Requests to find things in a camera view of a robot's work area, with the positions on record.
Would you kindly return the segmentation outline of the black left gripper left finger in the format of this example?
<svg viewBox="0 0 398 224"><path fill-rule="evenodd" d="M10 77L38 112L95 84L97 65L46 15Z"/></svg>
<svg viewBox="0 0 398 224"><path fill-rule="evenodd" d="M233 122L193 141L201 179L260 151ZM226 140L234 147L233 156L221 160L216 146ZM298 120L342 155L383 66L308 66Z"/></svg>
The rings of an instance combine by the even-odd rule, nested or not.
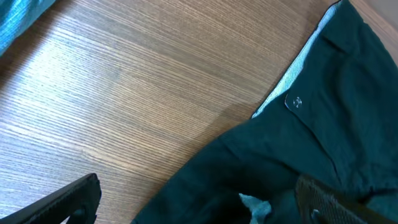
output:
<svg viewBox="0 0 398 224"><path fill-rule="evenodd" d="M7 224L94 224L101 200L100 181L87 174L52 194L1 219Z"/></svg>

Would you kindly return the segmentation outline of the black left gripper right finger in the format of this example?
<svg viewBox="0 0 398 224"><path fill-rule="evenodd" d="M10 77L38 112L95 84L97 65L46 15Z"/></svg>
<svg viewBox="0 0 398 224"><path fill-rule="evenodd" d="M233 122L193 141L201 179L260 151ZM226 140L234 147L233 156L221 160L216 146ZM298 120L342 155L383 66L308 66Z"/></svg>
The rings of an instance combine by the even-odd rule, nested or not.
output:
<svg viewBox="0 0 398 224"><path fill-rule="evenodd" d="M295 198L303 223L396 224L307 175L298 178Z"/></svg>

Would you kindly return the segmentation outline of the dark green shorts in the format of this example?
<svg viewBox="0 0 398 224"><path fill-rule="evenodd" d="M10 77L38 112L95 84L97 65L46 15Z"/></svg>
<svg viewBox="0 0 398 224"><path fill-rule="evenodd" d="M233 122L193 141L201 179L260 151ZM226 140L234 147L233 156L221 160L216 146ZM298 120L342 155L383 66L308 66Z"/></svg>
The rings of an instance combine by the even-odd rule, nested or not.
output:
<svg viewBox="0 0 398 224"><path fill-rule="evenodd" d="M134 223L300 223L307 174L397 220L397 66L333 4L252 118L193 156Z"/></svg>

